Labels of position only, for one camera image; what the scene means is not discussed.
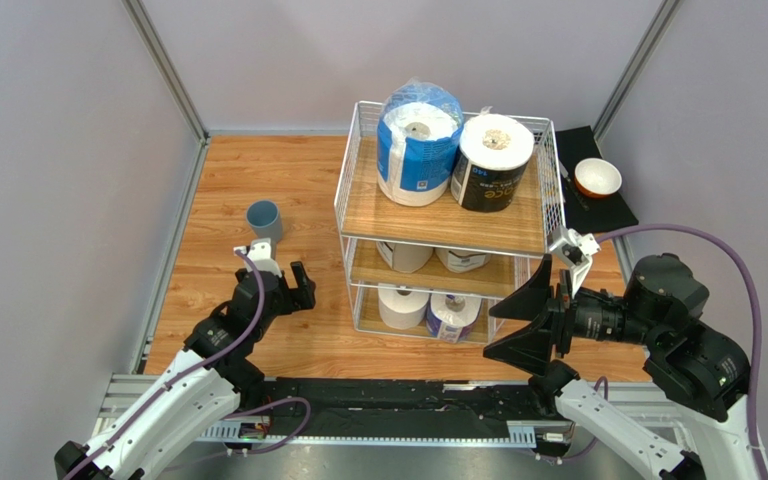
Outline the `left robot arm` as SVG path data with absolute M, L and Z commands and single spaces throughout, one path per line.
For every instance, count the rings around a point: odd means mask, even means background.
M 55 454 L 60 479 L 155 479 L 221 420 L 263 414 L 264 374 L 248 359 L 279 316 L 311 310 L 316 284 L 300 261 L 290 287 L 281 270 L 250 260 L 230 300 L 196 324 L 165 372 L 113 424 Z

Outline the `white wire wooden shelf rack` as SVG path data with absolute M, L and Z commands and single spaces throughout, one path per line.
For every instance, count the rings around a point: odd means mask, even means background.
M 366 333 L 401 333 L 387 326 L 379 313 L 378 296 L 384 289 L 447 293 L 481 300 L 481 312 L 466 339 L 487 344 L 504 323 L 489 316 L 489 308 L 531 276 L 550 232 L 565 222 L 554 124 L 547 118 L 518 117 L 535 134 L 533 156 L 512 204 L 500 212 L 479 213 L 460 207 L 450 194 L 423 207 L 386 198 L 377 184 L 381 111 L 379 102 L 355 104 L 334 200 L 354 327 Z M 378 253 L 380 242 L 472 250 L 489 255 L 490 262 L 472 272 L 454 273 L 432 257 L 417 272 L 400 273 Z

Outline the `blue paper towel roll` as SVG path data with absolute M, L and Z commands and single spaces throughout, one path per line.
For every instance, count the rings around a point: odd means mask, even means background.
M 417 78 L 394 90 L 377 123 L 377 183 L 392 202 L 434 203 L 447 190 L 465 119 L 459 100 Z

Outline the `plain white paper towel roll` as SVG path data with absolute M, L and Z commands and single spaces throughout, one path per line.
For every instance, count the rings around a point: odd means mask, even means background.
M 381 320 L 390 328 L 407 330 L 424 320 L 430 301 L 428 292 L 397 288 L 385 284 L 378 289 L 378 310 Z

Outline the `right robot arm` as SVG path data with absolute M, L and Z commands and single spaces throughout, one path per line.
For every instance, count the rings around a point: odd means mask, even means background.
M 484 356 L 527 372 L 539 412 L 585 428 L 647 479 L 766 479 L 752 444 L 751 364 L 735 341 L 702 321 L 708 289 L 669 253 L 640 260 L 625 292 L 580 287 L 571 272 L 536 273 L 496 304 L 494 316 L 524 327 Z M 594 391 L 563 358 L 574 338 L 640 345 L 644 371 L 672 401 L 692 448 L 666 440 Z

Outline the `white roll blue label wrapper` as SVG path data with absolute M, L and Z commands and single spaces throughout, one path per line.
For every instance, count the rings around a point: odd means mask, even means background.
M 426 328 L 432 338 L 459 343 L 471 333 L 483 300 L 478 297 L 432 293 L 426 310 Z

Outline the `brown paper roll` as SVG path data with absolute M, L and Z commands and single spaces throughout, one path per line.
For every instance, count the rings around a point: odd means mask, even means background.
M 478 251 L 441 247 L 435 249 L 435 254 L 442 265 L 453 273 L 466 273 L 484 267 L 492 257 Z
M 420 270 L 434 254 L 434 248 L 430 246 L 396 242 L 379 241 L 376 249 L 391 270 L 401 273 Z

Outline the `white roll dark brown wrapper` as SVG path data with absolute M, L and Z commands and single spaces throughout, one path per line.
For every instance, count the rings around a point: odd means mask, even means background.
M 489 107 L 468 119 L 450 181 L 456 203 L 482 213 L 506 209 L 513 202 L 534 144 L 528 127 Z

